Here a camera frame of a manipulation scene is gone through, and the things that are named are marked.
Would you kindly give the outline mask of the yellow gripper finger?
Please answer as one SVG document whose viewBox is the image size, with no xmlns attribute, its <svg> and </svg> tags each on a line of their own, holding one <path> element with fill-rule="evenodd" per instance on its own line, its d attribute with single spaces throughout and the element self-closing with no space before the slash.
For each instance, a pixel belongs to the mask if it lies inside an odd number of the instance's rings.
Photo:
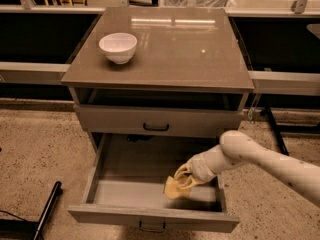
<svg viewBox="0 0 320 240">
<path fill-rule="evenodd" d="M 190 166 L 188 163 L 185 163 L 177 169 L 173 178 L 176 181 L 178 181 L 178 180 L 182 179 L 184 176 L 189 176 L 189 175 L 190 175 Z"/>
<path fill-rule="evenodd" d="M 195 179 L 192 175 L 182 175 L 177 178 L 178 187 L 180 189 L 190 189 L 202 184 L 202 181 Z"/>
</svg>

